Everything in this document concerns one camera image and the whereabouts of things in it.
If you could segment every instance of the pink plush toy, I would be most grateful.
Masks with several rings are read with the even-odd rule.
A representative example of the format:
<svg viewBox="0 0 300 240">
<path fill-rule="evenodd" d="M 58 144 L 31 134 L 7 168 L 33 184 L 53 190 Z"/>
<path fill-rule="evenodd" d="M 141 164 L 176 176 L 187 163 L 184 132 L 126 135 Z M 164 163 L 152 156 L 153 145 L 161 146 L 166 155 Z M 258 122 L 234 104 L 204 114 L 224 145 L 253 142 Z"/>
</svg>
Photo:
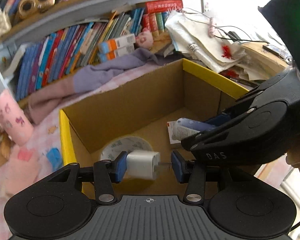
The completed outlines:
<svg viewBox="0 0 300 240">
<path fill-rule="evenodd" d="M 150 49 L 153 45 L 153 37 L 147 28 L 143 28 L 142 32 L 136 37 L 138 47 Z"/>
</svg>

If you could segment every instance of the yellow box edge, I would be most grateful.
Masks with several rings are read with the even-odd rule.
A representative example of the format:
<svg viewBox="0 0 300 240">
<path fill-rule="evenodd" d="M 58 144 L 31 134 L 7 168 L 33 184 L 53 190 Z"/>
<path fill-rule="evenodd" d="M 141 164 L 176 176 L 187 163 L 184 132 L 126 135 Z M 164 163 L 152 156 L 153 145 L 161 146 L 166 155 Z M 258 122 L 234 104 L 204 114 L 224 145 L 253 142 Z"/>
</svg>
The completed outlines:
<svg viewBox="0 0 300 240">
<path fill-rule="evenodd" d="M 69 118 L 62 109 L 59 110 L 59 125 L 63 165 L 67 165 L 69 163 L 76 163 L 77 159 L 75 158 L 70 134 Z"/>
<path fill-rule="evenodd" d="M 215 73 L 212 70 L 200 66 L 199 64 L 194 63 L 190 60 L 183 59 L 182 66 L 184 71 L 187 71 L 197 78 L 204 80 L 208 84 L 218 88 L 222 92 L 235 99 L 238 99 L 239 97 L 249 92 L 249 90 L 231 81 L 230 79 L 221 76 L 220 74 Z"/>
</svg>

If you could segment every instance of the pink cup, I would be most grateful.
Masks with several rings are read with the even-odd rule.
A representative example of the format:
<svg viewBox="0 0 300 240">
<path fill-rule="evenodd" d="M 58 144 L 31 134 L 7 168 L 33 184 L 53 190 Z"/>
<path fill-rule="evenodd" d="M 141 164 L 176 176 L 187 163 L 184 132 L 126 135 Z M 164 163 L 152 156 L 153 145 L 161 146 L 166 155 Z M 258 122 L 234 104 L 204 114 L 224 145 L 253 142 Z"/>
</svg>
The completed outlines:
<svg viewBox="0 0 300 240">
<path fill-rule="evenodd" d="M 0 126 L 19 146 L 23 146 L 33 133 L 32 124 L 8 89 L 0 93 Z"/>
</svg>

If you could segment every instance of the purple cloth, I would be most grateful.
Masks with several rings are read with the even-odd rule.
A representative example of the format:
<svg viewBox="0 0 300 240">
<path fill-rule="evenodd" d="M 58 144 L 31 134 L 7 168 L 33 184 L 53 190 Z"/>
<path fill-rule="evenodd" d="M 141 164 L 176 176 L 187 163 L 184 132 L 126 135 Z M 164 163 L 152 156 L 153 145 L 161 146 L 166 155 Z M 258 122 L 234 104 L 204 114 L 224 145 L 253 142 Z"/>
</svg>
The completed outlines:
<svg viewBox="0 0 300 240">
<path fill-rule="evenodd" d="M 84 93 L 95 90 L 123 71 L 143 66 L 149 59 L 159 65 L 157 57 L 149 50 L 138 48 L 133 53 L 118 57 L 102 64 L 88 65 L 74 75 L 74 92 Z"/>
</svg>

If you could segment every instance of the white charger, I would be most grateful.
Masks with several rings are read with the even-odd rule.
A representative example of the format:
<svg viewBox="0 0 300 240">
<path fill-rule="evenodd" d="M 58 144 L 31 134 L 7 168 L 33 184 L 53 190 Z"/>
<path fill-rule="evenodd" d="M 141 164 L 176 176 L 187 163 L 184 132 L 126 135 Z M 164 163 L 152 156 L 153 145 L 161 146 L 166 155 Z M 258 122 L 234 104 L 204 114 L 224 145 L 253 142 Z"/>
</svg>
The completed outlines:
<svg viewBox="0 0 300 240">
<path fill-rule="evenodd" d="M 134 150 L 127 155 L 127 174 L 136 179 L 155 180 L 159 162 L 159 152 Z"/>
</svg>

